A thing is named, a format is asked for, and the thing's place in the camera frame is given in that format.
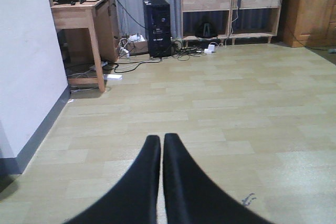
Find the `gray baseboard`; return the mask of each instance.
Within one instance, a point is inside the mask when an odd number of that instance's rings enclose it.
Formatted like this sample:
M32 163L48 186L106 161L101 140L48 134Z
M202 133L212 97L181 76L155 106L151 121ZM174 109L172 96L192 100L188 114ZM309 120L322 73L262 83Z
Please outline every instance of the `gray baseboard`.
M0 158L1 176L23 173L69 98L70 88L67 87L17 157Z

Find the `white charger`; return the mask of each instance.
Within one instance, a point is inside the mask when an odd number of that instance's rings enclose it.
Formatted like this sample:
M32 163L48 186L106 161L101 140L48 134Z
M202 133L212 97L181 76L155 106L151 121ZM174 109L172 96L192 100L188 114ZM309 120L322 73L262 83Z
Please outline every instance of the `white charger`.
M215 45L209 44L208 48L204 49L206 54L212 54L215 51Z

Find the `black computer case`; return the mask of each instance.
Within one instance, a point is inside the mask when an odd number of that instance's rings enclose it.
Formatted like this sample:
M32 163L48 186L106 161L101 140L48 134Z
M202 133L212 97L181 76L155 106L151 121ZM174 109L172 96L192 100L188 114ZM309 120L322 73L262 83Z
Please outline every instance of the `black computer case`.
M169 4L165 0L143 0L143 9L150 57L172 55Z

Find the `desk leg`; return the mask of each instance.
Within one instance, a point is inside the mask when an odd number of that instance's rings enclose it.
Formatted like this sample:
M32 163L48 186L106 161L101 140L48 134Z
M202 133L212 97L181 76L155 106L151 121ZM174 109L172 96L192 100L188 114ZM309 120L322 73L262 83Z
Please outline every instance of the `desk leg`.
M104 77L103 77L103 69L101 67L101 59L99 54L99 45L98 45L98 39L95 29L95 23L93 21L93 15L94 13L91 10L87 10L87 17L88 17L88 24L89 24L89 33L90 33L90 40L92 45L92 52L93 52L93 60L94 65L96 66L96 73L97 73L97 79L98 79L98 87L101 92L105 92L105 83L104 83Z

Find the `white wall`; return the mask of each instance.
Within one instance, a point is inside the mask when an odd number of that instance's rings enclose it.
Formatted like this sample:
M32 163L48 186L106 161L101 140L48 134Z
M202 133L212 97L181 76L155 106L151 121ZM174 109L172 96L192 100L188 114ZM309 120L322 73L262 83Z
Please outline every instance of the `white wall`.
M10 158L67 87L49 0L0 0L0 66L0 158Z

